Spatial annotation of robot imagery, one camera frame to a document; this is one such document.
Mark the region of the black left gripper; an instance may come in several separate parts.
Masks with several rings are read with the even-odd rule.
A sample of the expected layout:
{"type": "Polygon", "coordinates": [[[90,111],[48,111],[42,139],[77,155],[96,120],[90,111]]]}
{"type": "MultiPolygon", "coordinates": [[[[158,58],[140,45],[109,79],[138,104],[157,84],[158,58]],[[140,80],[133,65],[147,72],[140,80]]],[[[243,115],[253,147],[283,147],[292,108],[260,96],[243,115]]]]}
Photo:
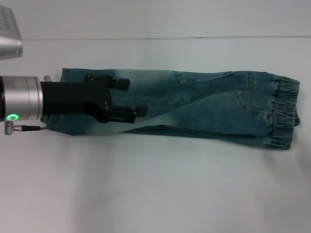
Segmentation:
{"type": "Polygon", "coordinates": [[[41,82],[43,93],[42,115],[90,115],[100,123],[134,123],[145,117],[146,105],[136,107],[112,106],[110,88],[128,90],[129,79],[113,76],[86,75],[81,82],[41,82]]]}

